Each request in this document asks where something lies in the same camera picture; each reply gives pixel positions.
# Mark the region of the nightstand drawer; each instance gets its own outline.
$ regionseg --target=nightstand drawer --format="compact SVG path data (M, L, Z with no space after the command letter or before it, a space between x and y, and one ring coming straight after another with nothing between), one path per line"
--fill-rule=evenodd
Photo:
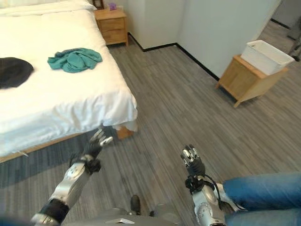
M124 29L124 19L123 18L101 21L102 32L116 30L116 29Z
M125 30L113 30L102 32L103 38L107 43L124 41L126 39Z

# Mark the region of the teal towel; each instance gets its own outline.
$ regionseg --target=teal towel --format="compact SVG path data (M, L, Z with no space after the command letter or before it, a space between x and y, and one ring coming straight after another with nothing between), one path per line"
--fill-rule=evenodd
M102 61L101 55L92 49L73 48L57 52L55 57L48 57L47 62L52 69L62 68L65 72L76 73L88 68L94 69Z

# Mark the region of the wooden side table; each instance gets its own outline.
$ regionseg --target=wooden side table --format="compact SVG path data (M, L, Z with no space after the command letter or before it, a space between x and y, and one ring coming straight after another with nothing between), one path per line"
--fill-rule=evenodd
M122 10L101 9L94 11L94 15L107 45L125 42L128 46L127 16Z
M287 70L284 68L276 74L266 75L237 55L215 88L223 86L237 100L234 104L237 107L243 101L263 96Z

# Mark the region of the small purple object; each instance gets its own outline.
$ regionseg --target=small purple object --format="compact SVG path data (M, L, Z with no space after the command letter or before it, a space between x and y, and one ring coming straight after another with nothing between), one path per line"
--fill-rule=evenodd
M117 6L115 3L109 3L110 10L116 10Z

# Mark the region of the bed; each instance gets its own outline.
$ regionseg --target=bed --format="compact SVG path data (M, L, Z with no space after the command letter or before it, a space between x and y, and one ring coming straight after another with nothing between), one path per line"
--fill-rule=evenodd
M0 89L0 157L96 129L135 131L136 100L105 45L94 6L67 0L0 9L0 57L34 67L17 88ZM57 51L90 48L103 58L93 70L51 70Z

